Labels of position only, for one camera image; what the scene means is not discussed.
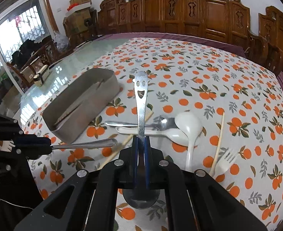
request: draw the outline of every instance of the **red decoration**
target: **red decoration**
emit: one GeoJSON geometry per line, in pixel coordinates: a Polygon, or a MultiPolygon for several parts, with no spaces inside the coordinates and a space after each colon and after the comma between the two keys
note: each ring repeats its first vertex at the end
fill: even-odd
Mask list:
{"type": "Polygon", "coordinates": [[[74,8],[77,5],[79,5],[79,3],[73,3],[69,6],[69,8],[67,10],[70,11],[72,8],[74,8]]]}
{"type": "Polygon", "coordinates": [[[15,17],[15,24],[16,24],[16,27],[18,27],[19,26],[19,23],[21,22],[21,17],[20,16],[17,16],[17,17],[15,17]]]}

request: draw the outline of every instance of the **wooden chopstick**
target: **wooden chopstick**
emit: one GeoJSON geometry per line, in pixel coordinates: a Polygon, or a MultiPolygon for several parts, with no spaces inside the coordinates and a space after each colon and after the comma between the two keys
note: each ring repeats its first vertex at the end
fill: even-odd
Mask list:
{"type": "Polygon", "coordinates": [[[218,145],[216,147],[216,153],[215,153],[214,158],[213,158],[213,163],[212,163],[212,166],[211,166],[211,169],[210,169],[210,172],[209,172],[210,176],[213,176],[214,173],[215,173],[216,162],[217,162],[217,159],[218,159],[218,156],[219,156],[219,151],[220,151],[221,141],[222,141],[222,135],[223,135],[224,118],[225,118],[225,113],[223,112],[219,141],[218,141],[218,145]]]}
{"type": "MultiPolygon", "coordinates": [[[[147,122],[150,117],[153,115],[153,111],[151,111],[150,113],[148,113],[145,117],[145,122],[147,122]]],[[[102,169],[107,163],[109,163],[110,161],[112,161],[115,156],[122,150],[125,148],[125,146],[128,144],[128,142],[133,138],[133,135],[129,135],[121,144],[119,144],[118,148],[99,166],[99,169],[102,169]]]]}

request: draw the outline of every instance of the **wooden door frame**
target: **wooden door frame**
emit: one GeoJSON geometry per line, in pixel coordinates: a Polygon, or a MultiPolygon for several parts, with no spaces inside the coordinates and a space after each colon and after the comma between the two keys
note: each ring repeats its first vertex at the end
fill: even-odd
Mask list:
{"type": "Polygon", "coordinates": [[[54,18],[54,14],[51,10],[51,5],[49,3],[49,0],[43,0],[44,1],[44,6],[45,6],[45,9],[46,9],[46,12],[47,12],[47,16],[48,16],[48,19],[49,19],[49,22],[51,24],[51,27],[54,31],[59,31],[58,29],[58,26],[56,24],[56,20],[54,18]]]}

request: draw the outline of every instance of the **white plastic spoon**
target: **white plastic spoon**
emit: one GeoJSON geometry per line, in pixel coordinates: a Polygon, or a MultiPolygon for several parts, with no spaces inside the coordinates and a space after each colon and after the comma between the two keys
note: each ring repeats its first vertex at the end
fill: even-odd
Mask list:
{"type": "MultiPolygon", "coordinates": [[[[125,135],[136,135],[137,128],[131,127],[116,127],[116,130],[120,134],[125,135]]],[[[181,146],[188,146],[189,141],[185,133],[183,133],[178,128],[170,128],[164,131],[148,130],[145,129],[146,136],[166,136],[168,139],[172,140],[174,143],[177,143],[181,146]]]]}
{"type": "Polygon", "coordinates": [[[192,170],[192,157],[194,151],[194,144],[203,129],[199,118],[191,112],[182,112],[175,117],[175,123],[177,127],[182,130],[189,140],[187,147],[187,161],[185,164],[185,170],[192,170]]]}

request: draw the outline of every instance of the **plastic bag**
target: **plastic bag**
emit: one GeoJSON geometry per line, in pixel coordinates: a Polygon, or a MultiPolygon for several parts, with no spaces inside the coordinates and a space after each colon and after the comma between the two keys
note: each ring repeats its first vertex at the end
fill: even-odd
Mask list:
{"type": "Polygon", "coordinates": [[[69,38],[67,36],[60,34],[58,31],[54,31],[54,33],[55,33],[54,42],[57,43],[57,50],[60,53],[65,52],[65,50],[67,50],[68,47],[70,46],[69,38]]]}

